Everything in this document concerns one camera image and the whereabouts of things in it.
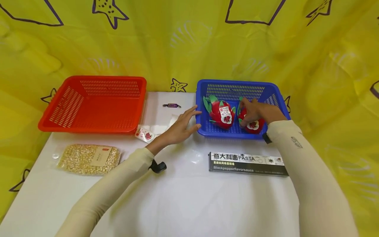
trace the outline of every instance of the yellow plastic curtain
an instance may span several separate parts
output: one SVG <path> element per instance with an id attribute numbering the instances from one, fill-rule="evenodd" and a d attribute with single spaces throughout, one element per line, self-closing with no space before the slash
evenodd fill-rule
<path id="1" fill-rule="evenodd" d="M 71 75 L 277 84 L 346 194 L 361 236 L 379 231 L 379 1 L 3 0 L 0 216 L 48 134 L 37 122 Z"/>

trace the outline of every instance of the white tabletop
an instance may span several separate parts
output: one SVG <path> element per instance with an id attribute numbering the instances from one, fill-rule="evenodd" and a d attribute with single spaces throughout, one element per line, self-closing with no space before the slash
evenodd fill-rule
<path id="1" fill-rule="evenodd" d="M 167 126 L 172 115 L 195 103 L 194 93 L 146 97 L 142 124 L 150 126 Z M 182 108 L 162 107 L 167 103 Z M 123 159 L 146 145 L 133 136 L 53 133 L 0 225 L 0 236 L 54 236 L 75 202 L 101 178 L 52 167 L 56 148 L 72 143 L 116 146 L 125 151 Z M 91 236 L 299 236 L 299 201 L 289 177 L 209 172 L 210 151 L 279 156 L 263 141 L 195 134 L 161 151 L 156 161 L 164 161 L 167 170 L 134 182 Z"/>

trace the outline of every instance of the brown paper label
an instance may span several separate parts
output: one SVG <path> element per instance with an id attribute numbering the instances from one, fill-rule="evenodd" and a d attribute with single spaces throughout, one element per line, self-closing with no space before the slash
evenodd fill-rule
<path id="1" fill-rule="evenodd" d="M 92 166 L 103 167 L 108 160 L 109 154 L 111 153 L 112 147 L 109 146 L 99 146 L 92 158 Z"/>

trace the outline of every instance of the sleeve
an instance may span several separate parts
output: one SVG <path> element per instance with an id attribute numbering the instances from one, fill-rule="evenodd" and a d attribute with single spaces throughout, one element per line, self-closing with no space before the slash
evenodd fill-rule
<path id="1" fill-rule="evenodd" d="M 278 148 L 299 198 L 301 237 L 357 237 L 340 186 L 295 123 L 276 121 L 267 135 Z"/>
<path id="2" fill-rule="evenodd" d="M 137 149 L 93 185 L 72 207 L 56 237 L 89 237 L 103 214 L 127 187 L 147 171 L 154 155 L 147 149 Z"/>

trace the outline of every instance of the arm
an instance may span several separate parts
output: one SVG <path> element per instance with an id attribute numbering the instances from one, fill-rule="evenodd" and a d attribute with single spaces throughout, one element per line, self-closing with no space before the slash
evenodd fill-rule
<path id="1" fill-rule="evenodd" d="M 93 185 L 69 212 L 56 237 L 89 237 L 104 213 L 116 202 L 128 186 L 147 173 L 154 156 L 167 145 L 183 142 L 200 128 L 187 129 L 197 106 L 181 114 L 178 120 L 145 148 L 137 149 L 124 162 Z"/>
<path id="2" fill-rule="evenodd" d="M 299 198 L 300 236 L 357 237 L 349 203 L 332 173 L 295 123 L 273 105 L 243 100 L 246 121 L 261 117 Z"/>

